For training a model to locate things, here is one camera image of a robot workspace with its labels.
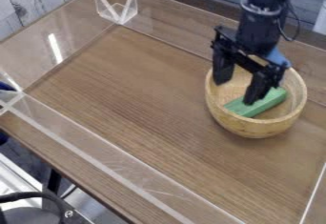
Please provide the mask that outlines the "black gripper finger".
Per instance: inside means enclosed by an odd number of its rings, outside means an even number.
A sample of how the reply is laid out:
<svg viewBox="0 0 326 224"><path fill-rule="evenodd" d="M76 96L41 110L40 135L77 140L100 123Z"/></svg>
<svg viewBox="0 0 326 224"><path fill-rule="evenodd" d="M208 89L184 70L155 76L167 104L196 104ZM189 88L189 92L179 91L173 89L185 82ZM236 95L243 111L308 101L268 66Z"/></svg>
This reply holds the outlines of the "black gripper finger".
<svg viewBox="0 0 326 224"><path fill-rule="evenodd" d="M244 93L243 103L254 105L264 98L271 88L278 88L286 73L284 66L267 65L252 75L251 84Z"/></svg>
<svg viewBox="0 0 326 224"><path fill-rule="evenodd" d="M216 85L221 85L231 80L233 63L229 54L217 48L212 54L212 78Z"/></svg>

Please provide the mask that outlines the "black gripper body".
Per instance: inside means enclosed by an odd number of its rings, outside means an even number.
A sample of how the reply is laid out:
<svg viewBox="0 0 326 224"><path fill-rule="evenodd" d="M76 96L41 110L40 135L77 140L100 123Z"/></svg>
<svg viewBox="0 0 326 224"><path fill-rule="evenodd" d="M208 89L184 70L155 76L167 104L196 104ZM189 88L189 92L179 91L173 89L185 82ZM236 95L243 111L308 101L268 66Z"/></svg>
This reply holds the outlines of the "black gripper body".
<svg viewBox="0 0 326 224"><path fill-rule="evenodd" d="M215 27L212 54L220 48L229 54L233 67L240 66L251 74L267 65L284 66L287 69L290 61L278 50L286 6L276 5L270 9L240 0L240 8L237 28Z"/></svg>

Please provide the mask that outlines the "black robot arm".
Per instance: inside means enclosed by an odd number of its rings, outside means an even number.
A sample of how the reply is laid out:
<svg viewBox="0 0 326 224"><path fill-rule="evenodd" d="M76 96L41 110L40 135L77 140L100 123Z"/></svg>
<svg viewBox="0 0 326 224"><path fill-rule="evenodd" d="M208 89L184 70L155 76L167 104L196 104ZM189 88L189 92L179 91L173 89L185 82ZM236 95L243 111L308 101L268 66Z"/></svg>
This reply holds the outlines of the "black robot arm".
<svg viewBox="0 0 326 224"><path fill-rule="evenodd" d="M212 78L216 85L232 78L233 67L252 74L243 103L252 105L272 88L280 86L290 60L278 49L280 38L294 41L299 31L288 37L286 16L295 15L290 0L240 0L237 28L215 27L212 48Z"/></svg>

